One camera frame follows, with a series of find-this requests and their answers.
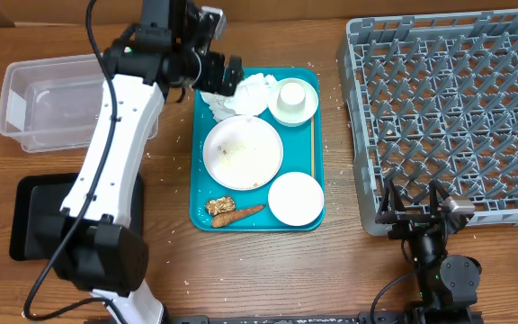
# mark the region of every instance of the blue tray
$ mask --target blue tray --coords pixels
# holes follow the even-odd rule
[[[271,74],[277,80],[288,77],[296,77],[309,82],[320,96],[317,77],[305,68],[285,67],[254,67],[246,68],[245,73],[251,76],[256,73]],[[311,174],[311,122],[307,121],[299,127],[289,128],[279,124],[269,112],[265,110],[259,118],[269,122],[281,136],[283,142],[283,163],[279,173],[273,178],[291,171],[299,171]],[[315,113],[315,179],[325,191],[325,178],[323,174],[323,133],[321,127],[321,104]],[[213,113],[209,106],[203,102],[198,91],[195,96],[195,117],[193,119],[193,147],[191,162],[191,192],[189,199],[189,216],[195,226],[208,231],[295,231],[314,230],[325,218],[325,208],[321,214],[308,225],[294,227],[283,224],[266,207],[257,214],[246,219],[236,221],[226,227],[214,229],[211,227],[211,216],[205,211],[204,205],[210,199],[217,199],[230,195],[235,200],[238,209],[267,203],[267,194],[271,188],[271,182],[251,191],[235,191],[216,183],[203,165],[203,143],[207,134],[217,125],[213,120]]]

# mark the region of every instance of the tray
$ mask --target tray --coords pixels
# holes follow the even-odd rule
[[[251,76],[256,73],[273,75],[277,80],[296,77],[309,82],[319,94],[319,82],[317,77],[309,70],[299,67],[253,67],[246,68],[245,73]],[[281,169],[273,178],[291,171],[299,171],[311,174],[311,122],[289,128],[280,125],[266,109],[259,118],[269,122],[281,136],[283,142],[283,162]],[[325,191],[325,178],[323,173],[323,132],[321,127],[321,104],[314,116],[314,150],[315,150],[315,179]],[[321,224],[325,217],[325,208],[321,214],[310,224],[300,227],[292,227],[278,221],[269,208],[265,208],[257,214],[244,220],[234,222],[224,228],[211,227],[212,218],[205,212],[204,204],[209,199],[217,199],[230,195],[236,202],[237,208],[245,208],[259,203],[267,203],[267,194],[273,182],[247,192],[227,189],[216,183],[203,165],[202,150],[207,134],[217,125],[213,120],[213,114],[209,106],[203,102],[201,93],[195,96],[195,112],[193,119],[193,146],[191,162],[191,191],[189,199],[189,216],[195,226],[207,231],[301,231],[314,230]]]
[[[337,57],[365,230],[388,179],[408,209],[438,179],[469,225],[518,225],[518,9],[353,19]]]

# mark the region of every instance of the clear plastic bin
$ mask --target clear plastic bin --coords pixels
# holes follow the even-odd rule
[[[88,146],[101,110],[103,80],[93,54],[11,64],[1,91],[0,133],[30,153]],[[157,104],[163,103],[161,96]],[[157,128],[158,121],[149,139]]]

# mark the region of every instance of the oval white plate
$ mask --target oval white plate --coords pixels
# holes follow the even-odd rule
[[[301,172],[279,176],[271,185],[267,200],[273,215],[291,226],[304,226],[314,221],[325,204],[321,185]]]
[[[268,183],[283,161],[281,137],[267,121],[235,116],[218,123],[203,144],[203,163],[213,180],[233,190]]]

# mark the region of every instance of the gray dish rack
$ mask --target gray dish rack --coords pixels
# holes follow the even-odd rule
[[[469,225],[518,225],[518,9],[353,19],[337,58],[367,232],[386,179],[408,209],[437,179]]]

